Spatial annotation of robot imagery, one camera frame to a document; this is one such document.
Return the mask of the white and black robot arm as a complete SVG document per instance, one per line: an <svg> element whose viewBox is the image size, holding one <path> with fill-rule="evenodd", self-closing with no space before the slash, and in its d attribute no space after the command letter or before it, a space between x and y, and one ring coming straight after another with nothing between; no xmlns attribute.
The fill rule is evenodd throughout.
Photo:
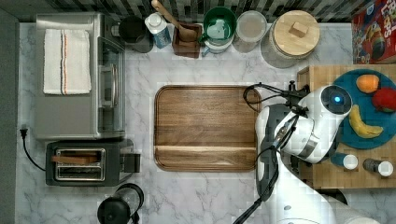
<svg viewBox="0 0 396 224"><path fill-rule="evenodd" d="M287 102L265 107L255 127L256 184L259 202L269 210L269 224L379 224L319 194L282 161L290 155L315 164L334 153L339 126L352 107L348 92L330 85L309 93L290 89L279 95Z"/></svg>

